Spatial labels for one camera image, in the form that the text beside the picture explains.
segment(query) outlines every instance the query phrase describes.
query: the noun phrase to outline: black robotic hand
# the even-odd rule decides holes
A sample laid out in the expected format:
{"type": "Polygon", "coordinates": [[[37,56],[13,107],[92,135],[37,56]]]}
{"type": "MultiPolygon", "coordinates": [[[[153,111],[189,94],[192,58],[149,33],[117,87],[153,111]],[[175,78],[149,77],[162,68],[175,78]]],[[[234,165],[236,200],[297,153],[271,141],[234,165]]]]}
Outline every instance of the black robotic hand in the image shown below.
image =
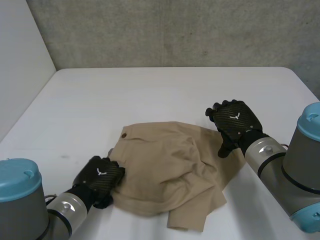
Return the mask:
{"type": "Polygon", "coordinates": [[[207,108],[205,115],[215,123],[221,133],[223,143],[218,152],[220,158],[226,158],[236,148],[245,154],[249,145],[255,140],[268,137],[262,131],[262,125],[256,115],[243,101],[215,103],[207,108]]]}
{"type": "Polygon", "coordinates": [[[101,159],[99,156],[94,156],[76,176],[73,187],[89,188],[93,206],[104,209],[113,203],[111,191],[124,175],[125,169],[119,167],[116,161],[110,161],[108,157],[101,159]]]}

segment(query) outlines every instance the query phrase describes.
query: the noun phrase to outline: crumpled fabric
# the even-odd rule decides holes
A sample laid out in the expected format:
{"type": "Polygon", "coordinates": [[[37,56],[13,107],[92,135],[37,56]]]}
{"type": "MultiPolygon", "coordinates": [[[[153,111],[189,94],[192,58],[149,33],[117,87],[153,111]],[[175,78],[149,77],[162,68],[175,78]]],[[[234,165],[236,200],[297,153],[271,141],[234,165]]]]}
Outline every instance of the crumpled fabric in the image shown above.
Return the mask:
{"type": "Polygon", "coordinates": [[[110,154],[125,168],[113,194],[125,211],[168,212],[167,227],[204,230],[206,217],[227,201],[222,190],[245,163],[239,149],[219,158],[219,132],[181,122],[125,126],[110,154]]]}

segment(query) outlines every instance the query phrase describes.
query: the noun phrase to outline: blue joint cover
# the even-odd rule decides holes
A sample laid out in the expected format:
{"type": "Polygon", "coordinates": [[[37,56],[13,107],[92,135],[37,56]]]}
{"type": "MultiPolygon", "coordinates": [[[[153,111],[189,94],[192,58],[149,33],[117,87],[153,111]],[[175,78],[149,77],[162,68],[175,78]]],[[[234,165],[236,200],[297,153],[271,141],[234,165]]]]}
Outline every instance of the blue joint cover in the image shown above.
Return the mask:
{"type": "Polygon", "coordinates": [[[42,184],[38,165],[29,159],[0,160],[0,203],[32,194],[42,184]]]}
{"type": "Polygon", "coordinates": [[[290,219],[305,233],[320,232],[320,202],[296,211],[290,219]]]}
{"type": "Polygon", "coordinates": [[[320,102],[312,103],[303,110],[297,128],[308,138],[320,142],[320,102]]]}

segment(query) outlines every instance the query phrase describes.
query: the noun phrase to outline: white logo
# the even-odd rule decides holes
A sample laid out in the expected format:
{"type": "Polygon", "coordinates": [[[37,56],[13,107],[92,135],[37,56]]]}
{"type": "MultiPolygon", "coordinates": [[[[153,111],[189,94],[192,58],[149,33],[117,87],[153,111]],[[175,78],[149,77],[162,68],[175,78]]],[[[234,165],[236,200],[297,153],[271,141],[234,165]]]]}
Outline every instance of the white logo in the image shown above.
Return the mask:
{"type": "Polygon", "coordinates": [[[99,168],[97,168],[96,171],[98,172],[98,176],[107,174],[107,172],[100,172],[99,168]]]}
{"type": "Polygon", "coordinates": [[[229,118],[231,118],[231,119],[239,119],[239,117],[240,117],[240,112],[238,112],[238,116],[230,116],[229,118]]]}

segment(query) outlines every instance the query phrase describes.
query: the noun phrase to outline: table surface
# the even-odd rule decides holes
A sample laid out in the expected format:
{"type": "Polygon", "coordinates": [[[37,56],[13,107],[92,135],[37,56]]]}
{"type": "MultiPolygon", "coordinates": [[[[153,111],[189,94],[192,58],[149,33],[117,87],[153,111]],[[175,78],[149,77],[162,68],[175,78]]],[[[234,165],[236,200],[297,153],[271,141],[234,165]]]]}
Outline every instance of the table surface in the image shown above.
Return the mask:
{"type": "MultiPolygon", "coordinates": [[[[58,71],[0,143],[0,159],[34,160],[45,194],[60,194],[94,155],[106,156],[122,127],[179,121],[209,129],[205,110],[243,100],[263,130],[289,144],[303,109],[318,99],[283,67],[84,68],[58,71]]],[[[167,213],[138,217],[92,208],[74,240],[315,240],[301,232],[246,164],[223,191],[204,232],[166,228],[167,213]]]]}

